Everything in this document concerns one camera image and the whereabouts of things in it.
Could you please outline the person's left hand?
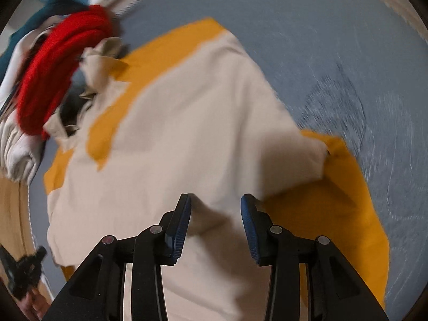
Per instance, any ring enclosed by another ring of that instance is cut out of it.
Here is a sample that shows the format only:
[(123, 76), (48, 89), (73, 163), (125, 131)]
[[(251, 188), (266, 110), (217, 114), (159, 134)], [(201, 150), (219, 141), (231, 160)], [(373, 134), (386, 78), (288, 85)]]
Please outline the person's left hand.
[(17, 302), (21, 312), (30, 321), (40, 321), (47, 313), (50, 303), (37, 288), (32, 287), (26, 295)]

